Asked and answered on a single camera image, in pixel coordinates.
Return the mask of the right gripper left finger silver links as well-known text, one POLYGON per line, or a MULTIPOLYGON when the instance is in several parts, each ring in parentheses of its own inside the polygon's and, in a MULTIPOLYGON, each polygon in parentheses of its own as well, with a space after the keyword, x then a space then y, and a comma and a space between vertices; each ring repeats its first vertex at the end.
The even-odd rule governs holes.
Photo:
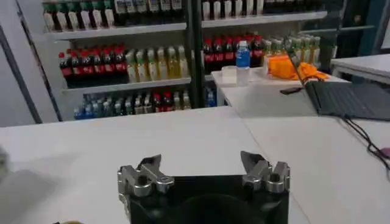
POLYGON ((134 168, 121 166, 117 171, 119 195, 147 197, 154 191, 166 194, 174 185, 174 177, 160 171, 161 154, 145 157, 134 168))

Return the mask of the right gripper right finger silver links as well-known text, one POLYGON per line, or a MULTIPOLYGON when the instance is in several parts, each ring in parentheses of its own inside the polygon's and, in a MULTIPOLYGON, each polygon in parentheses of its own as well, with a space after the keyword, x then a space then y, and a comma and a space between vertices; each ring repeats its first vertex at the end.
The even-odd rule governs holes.
POLYGON ((289 192, 291 172, 286 162, 278 161, 275 166, 260 154, 240 152, 246 174, 242 176, 243 186, 254 191, 265 190, 273 194, 289 192))

